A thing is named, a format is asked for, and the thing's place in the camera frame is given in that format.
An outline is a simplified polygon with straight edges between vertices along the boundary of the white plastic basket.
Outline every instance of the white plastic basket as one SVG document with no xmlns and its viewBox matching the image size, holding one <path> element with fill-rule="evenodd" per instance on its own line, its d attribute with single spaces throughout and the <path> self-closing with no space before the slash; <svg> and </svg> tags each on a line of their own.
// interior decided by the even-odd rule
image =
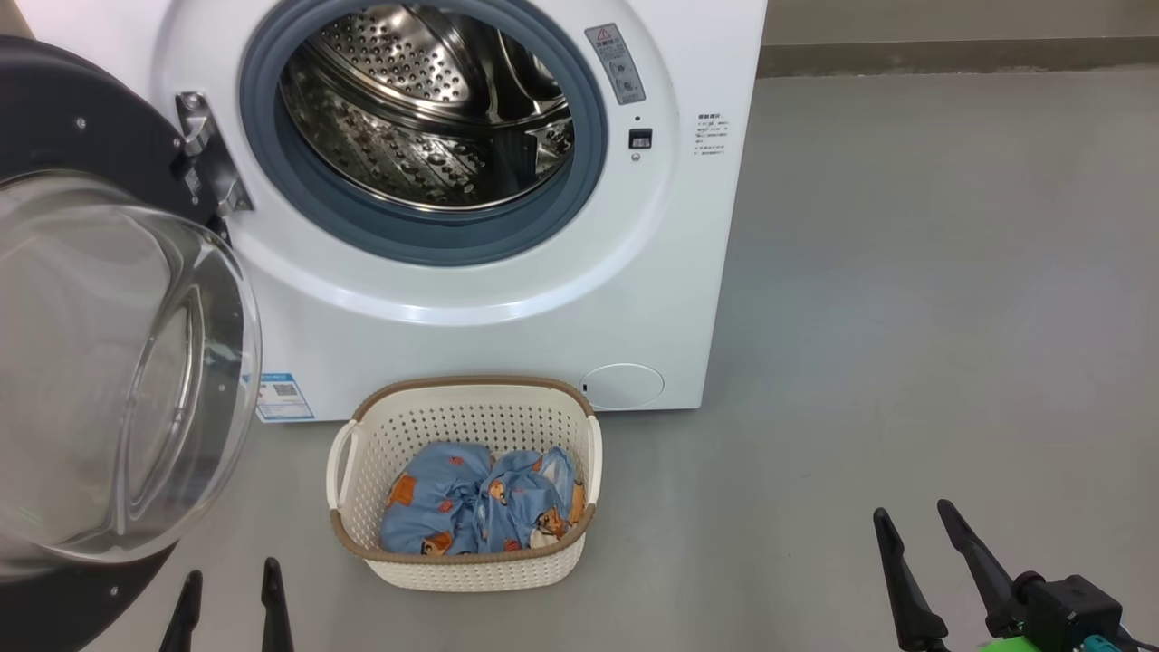
<svg viewBox="0 0 1159 652">
<path fill-rule="evenodd" d="M 386 552 L 379 527 L 391 488 L 415 454 L 437 441 L 480 444 L 496 457 L 561 447 L 586 490 L 580 523 L 557 543 L 533 550 L 455 557 Z M 591 405 L 557 381 L 479 376 L 399 383 L 363 402 L 334 439 L 326 467 L 330 523 L 350 552 L 395 586 L 449 592 L 547 586 L 567 577 L 583 552 L 599 499 L 603 455 Z"/>
</svg>

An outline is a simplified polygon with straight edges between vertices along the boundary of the baseboard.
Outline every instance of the baseboard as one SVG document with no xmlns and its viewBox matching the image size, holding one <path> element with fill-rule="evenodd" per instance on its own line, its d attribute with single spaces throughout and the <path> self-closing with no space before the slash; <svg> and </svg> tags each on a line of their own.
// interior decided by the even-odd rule
<svg viewBox="0 0 1159 652">
<path fill-rule="evenodd" d="M 1159 68 L 1159 36 L 764 45 L 757 78 Z"/>
</svg>

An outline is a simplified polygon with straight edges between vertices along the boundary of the gray rubber gasket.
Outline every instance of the gray rubber gasket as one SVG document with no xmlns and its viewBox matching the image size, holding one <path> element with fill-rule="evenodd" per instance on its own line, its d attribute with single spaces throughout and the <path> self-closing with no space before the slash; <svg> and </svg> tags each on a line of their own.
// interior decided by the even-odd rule
<svg viewBox="0 0 1159 652">
<path fill-rule="evenodd" d="M 335 17 L 366 0 L 285 0 L 255 31 L 239 80 L 242 125 L 274 185 L 308 219 L 372 254 L 428 265 L 502 259 L 559 232 L 596 188 L 607 155 L 607 115 L 592 71 L 569 38 L 524 0 L 432 0 L 496 27 L 531 50 L 555 75 L 575 126 L 571 160 L 540 188 L 501 206 L 439 220 L 359 190 L 338 177 L 298 133 L 278 93 L 290 54 Z"/>
</svg>

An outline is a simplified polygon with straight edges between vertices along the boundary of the clothing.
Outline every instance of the clothing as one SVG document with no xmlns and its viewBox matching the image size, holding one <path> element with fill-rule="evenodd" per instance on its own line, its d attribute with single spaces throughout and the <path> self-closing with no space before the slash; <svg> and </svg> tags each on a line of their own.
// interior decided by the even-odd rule
<svg viewBox="0 0 1159 652">
<path fill-rule="evenodd" d="M 584 490 L 559 447 L 508 453 L 436 442 L 387 499 L 382 549 L 414 555 L 509 552 L 557 542 L 583 514 Z"/>
</svg>

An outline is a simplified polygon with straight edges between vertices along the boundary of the metal hinge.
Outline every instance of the metal hinge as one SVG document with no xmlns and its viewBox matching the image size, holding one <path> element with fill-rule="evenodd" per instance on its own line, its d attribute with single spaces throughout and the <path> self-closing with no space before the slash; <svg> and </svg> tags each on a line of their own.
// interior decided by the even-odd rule
<svg viewBox="0 0 1159 652">
<path fill-rule="evenodd" d="M 254 210 L 249 192 L 238 174 L 238 166 L 229 156 L 229 148 L 218 133 L 217 120 L 205 95 L 197 91 L 180 93 L 177 117 L 181 118 L 181 130 L 185 133 L 184 154 L 202 175 L 209 177 L 218 202 L 214 211 L 218 217 Z"/>
</svg>

